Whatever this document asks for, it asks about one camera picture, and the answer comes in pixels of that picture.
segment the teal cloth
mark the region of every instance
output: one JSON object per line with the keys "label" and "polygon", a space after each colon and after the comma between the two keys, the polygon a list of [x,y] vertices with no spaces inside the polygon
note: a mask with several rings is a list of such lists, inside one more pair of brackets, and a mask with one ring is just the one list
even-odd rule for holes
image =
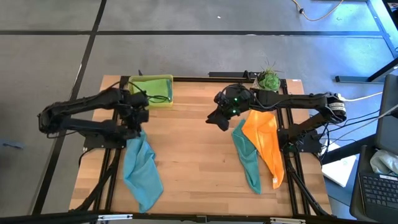
{"label": "teal cloth", "polygon": [[256,194],[261,194],[261,180],[257,161],[258,151],[242,132],[242,127],[245,122],[246,120],[244,119],[239,122],[238,126],[232,132],[232,139],[238,151],[239,160],[244,167],[244,173],[250,188],[252,188]]}
{"label": "teal cloth", "polygon": [[142,131],[141,137],[127,140],[123,164],[124,183],[139,203],[140,213],[152,208],[163,192],[155,165],[155,152],[146,139],[146,133]]}

